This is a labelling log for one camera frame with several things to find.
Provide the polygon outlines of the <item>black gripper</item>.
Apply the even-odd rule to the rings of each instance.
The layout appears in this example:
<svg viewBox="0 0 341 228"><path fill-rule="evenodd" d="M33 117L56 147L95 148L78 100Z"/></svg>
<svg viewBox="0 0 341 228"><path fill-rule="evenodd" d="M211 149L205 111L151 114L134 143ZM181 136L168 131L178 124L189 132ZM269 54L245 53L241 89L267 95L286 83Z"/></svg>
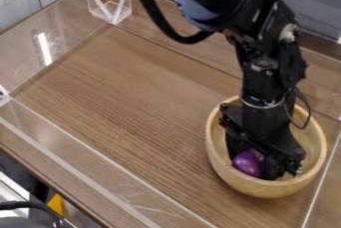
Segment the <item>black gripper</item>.
<svg viewBox="0 0 341 228"><path fill-rule="evenodd" d="M229 158L234 159L253 147L263 154L261 168L265 180L275 180L285 173L297 176L306 152L290 132L283 109L275 108L270 112L222 103L219 111Z"/></svg>

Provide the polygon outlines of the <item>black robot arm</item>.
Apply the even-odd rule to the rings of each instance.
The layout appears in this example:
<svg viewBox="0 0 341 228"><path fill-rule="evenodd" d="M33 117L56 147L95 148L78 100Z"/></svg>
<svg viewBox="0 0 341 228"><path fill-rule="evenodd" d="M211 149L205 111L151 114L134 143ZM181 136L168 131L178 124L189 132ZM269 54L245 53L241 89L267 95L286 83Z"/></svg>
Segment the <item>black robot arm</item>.
<svg viewBox="0 0 341 228"><path fill-rule="evenodd" d="M300 172L306 152L294 138L293 112L306 77L296 15L283 0L172 0L198 28L190 36L172 28L155 0L140 0L163 33L195 44L221 33L234 46L242 69L239 103L219 105L219 124L233 166L261 179Z"/></svg>

